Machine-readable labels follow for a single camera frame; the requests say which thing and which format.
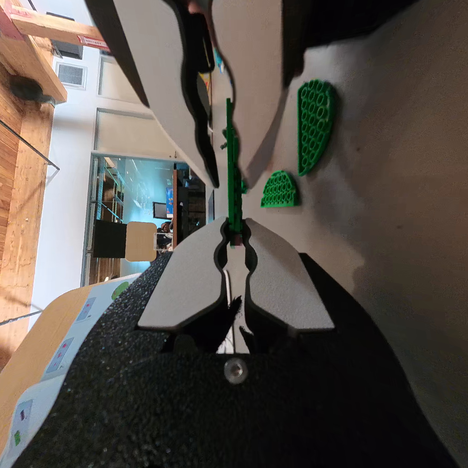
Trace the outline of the black cabinet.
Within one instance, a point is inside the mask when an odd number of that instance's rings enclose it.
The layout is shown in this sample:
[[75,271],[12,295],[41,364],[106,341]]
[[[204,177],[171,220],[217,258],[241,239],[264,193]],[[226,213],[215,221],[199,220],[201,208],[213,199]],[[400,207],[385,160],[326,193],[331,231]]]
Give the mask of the black cabinet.
[[127,225],[95,220],[93,228],[94,258],[125,258]]

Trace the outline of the wall air vent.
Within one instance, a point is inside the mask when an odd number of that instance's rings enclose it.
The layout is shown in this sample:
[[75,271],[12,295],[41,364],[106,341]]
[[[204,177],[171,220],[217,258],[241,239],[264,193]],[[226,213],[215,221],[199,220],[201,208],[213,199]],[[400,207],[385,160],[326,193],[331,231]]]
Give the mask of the wall air vent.
[[64,86],[81,90],[87,89],[87,67],[73,65],[65,62],[57,62],[56,74]]

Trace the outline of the tan chair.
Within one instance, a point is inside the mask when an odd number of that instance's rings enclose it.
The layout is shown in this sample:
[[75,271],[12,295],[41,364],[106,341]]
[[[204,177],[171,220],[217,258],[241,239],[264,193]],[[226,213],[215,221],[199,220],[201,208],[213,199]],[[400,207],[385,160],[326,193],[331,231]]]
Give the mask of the tan chair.
[[157,257],[157,226],[154,223],[131,221],[126,225],[125,260],[152,262]]

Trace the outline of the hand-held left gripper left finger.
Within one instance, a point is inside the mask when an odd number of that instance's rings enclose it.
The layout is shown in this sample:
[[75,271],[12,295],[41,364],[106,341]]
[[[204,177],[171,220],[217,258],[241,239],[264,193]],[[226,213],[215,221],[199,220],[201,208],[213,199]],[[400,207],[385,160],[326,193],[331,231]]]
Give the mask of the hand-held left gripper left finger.
[[179,332],[227,305],[228,236],[229,220],[219,217],[175,247],[137,323],[140,329]]

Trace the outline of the green half-round lego plate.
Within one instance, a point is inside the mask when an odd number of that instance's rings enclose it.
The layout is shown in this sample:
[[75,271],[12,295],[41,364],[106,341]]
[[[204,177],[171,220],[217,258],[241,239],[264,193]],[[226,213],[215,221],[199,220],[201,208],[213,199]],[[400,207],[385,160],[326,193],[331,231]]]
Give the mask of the green half-round lego plate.
[[298,175],[305,176],[325,153],[334,126],[337,93],[325,80],[305,82],[297,91]]
[[278,170],[268,178],[262,193],[261,208],[287,208],[300,205],[300,196],[293,177]]

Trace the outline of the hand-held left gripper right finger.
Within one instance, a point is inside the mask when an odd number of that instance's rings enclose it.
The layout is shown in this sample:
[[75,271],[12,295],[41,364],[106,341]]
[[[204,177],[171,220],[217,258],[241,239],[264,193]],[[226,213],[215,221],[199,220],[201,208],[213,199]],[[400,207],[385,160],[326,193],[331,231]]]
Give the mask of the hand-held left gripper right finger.
[[245,306],[295,336],[335,328],[298,251],[283,237],[247,218]]

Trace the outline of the green lego assembly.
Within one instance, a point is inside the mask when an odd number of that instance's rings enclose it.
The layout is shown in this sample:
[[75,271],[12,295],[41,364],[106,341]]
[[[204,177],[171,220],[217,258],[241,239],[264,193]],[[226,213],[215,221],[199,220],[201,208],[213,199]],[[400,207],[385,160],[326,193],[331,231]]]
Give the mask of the green lego assembly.
[[239,139],[233,126],[233,103],[226,99],[226,126],[222,130],[225,143],[221,149],[227,150],[227,198],[228,221],[231,248],[243,245],[243,180],[238,169]]

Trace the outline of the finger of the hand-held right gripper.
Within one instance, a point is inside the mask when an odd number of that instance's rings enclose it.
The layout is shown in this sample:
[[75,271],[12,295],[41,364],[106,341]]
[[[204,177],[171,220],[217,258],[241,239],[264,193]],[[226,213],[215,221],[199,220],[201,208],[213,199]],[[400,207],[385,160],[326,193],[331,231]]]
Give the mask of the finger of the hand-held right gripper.
[[202,39],[176,1],[114,1],[149,108],[177,152],[207,185],[219,188],[208,114],[200,98],[196,53]]
[[288,95],[283,84],[283,2],[213,1],[212,20],[234,89],[238,167],[243,179],[259,179],[272,158]]

